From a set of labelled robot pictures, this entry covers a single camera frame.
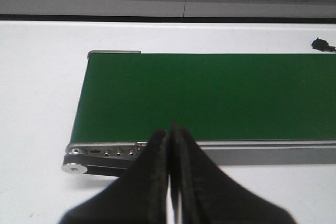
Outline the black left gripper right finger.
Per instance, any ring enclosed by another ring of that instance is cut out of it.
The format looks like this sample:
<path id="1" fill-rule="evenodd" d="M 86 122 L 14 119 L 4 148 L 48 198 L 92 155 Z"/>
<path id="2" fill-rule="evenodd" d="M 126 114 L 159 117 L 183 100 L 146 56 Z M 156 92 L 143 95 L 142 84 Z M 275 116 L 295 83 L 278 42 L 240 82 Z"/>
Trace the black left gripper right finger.
<path id="1" fill-rule="evenodd" d="M 190 132 L 172 124 L 171 198 L 175 223 L 294 223 L 283 208 L 222 172 Z"/>

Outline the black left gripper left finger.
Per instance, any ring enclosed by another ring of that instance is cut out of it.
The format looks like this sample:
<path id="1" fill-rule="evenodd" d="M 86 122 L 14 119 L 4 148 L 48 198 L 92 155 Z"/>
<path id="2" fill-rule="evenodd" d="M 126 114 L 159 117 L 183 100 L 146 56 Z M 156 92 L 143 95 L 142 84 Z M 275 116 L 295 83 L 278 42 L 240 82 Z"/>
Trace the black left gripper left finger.
<path id="1" fill-rule="evenodd" d="M 166 223 L 169 134 L 156 130 L 116 181 L 70 209 L 61 223 Z"/>

